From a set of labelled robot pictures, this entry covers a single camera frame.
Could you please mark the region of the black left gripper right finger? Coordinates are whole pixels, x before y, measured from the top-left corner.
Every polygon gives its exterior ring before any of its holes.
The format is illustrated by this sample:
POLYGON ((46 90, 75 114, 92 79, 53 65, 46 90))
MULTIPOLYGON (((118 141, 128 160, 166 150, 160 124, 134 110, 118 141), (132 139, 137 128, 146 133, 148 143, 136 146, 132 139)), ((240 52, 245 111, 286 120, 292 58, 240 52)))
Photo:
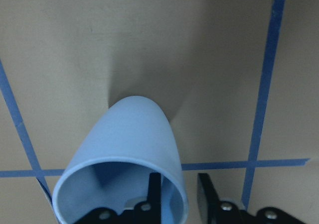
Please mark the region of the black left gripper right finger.
POLYGON ((281 209, 265 207, 255 215, 231 201, 221 200, 207 173, 197 174, 197 204, 203 224, 303 224, 281 209))

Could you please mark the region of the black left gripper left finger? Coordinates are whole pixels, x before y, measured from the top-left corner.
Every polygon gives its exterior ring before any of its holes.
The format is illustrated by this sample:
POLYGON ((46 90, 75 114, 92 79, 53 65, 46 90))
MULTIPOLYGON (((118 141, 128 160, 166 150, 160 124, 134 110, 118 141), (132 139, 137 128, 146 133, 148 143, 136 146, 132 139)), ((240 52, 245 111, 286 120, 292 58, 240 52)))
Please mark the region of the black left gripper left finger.
POLYGON ((160 224, 161 174, 150 173, 148 195, 145 201, 124 210, 120 215, 109 208, 95 208, 79 219, 81 224, 160 224))

